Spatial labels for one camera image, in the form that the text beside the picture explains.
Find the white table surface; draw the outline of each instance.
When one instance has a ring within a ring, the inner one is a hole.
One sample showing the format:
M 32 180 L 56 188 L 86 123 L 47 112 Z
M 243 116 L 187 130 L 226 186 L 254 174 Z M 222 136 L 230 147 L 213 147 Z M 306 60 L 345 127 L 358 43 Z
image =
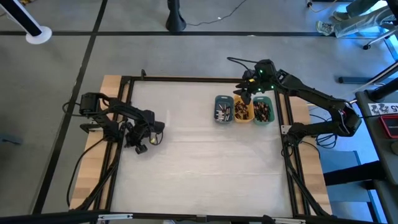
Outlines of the white table surface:
M 233 83 L 135 82 L 132 105 L 165 123 L 160 145 L 123 148 L 111 210 L 291 217 L 279 123 L 218 124 L 215 97 Z M 274 92 L 265 94 L 276 109 Z

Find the white stand base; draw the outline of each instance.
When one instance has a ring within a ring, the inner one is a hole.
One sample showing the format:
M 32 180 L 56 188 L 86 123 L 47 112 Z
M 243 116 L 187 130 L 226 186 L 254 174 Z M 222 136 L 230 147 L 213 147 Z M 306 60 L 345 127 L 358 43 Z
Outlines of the white stand base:
M 52 31 L 50 28 L 41 26 L 42 33 L 38 36 L 32 37 L 30 34 L 26 34 L 26 41 L 30 44 L 43 44 L 48 41 L 52 36 Z

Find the red object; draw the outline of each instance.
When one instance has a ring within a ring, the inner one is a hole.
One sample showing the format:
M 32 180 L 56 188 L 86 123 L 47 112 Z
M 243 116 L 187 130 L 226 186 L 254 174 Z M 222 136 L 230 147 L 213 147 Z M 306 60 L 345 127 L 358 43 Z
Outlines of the red object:
M 383 115 L 380 121 L 387 135 L 392 139 L 398 139 L 398 115 Z

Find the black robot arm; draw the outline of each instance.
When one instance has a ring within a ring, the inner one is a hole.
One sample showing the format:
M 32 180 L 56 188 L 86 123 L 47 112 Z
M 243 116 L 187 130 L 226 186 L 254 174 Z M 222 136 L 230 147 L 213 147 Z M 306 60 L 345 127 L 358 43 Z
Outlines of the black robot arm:
M 330 113 L 331 121 L 315 124 L 294 123 L 285 135 L 289 144 L 297 145 L 305 136 L 318 134 L 333 133 L 350 137 L 361 124 L 361 118 L 349 102 L 310 88 L 297 77 L 283 70 L 277 71 L 271 60 L 261 60 L 254 68 L 255 70 L 244 73 L 244 81 L 236 85 L 239 90 L 234 91 L 235 94 L 241 95 L 246 104 L 250 103 L 252 94 L 276 89 L 279 93 L 297 96 Z
M 108 106 L 102 110 L 100 100 Z M 131 105 L 123 103 L 117 98 L 108 97 L 103 93 L 86 93 L 81 96 L 79 113 L 88 118 L 94 119 L 98 127 L 104 131 L 105 141 L 117 142 L 123 138 L 119 131 L 117 121 L 111 121 L 107 114 L 118 113 L 134 120 L 134 126 L 129 126 L 130 137 L 134 139 L 131 146 L 141 146 L 142 138 L 150 137 L 151 133 L 160 134 L 163 132 L 164 123 L 155 120 L 155 113 L 150 110 L 140 110 Z

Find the blue container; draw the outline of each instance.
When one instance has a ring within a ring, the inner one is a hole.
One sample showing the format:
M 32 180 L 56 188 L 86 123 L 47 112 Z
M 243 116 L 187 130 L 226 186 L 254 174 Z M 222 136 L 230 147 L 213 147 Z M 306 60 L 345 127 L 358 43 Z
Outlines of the blue container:
M 229 118 L 226 121 L 217 120 L 217 111 L 223 111 L 229 107 Z M 214 120 L 220 124 L 228 124 L 234 119 L 234 99 L 230 96 L 219 95 L 216 97 L 214 106 Z
M 271 99 L 266 97 L 266 96 L 256 96 L 253 98 L 253 103 L 255 102 L 263 102 L 269 106 L 269 117 L 268 117 L 268 122 L 265 121 L 259 121 L 254 117 L 254 122 L 258 125 L 266 125 L 275 120 L 275 115 L 274 115 L 274 109 L 272 108 L 272 102 Z

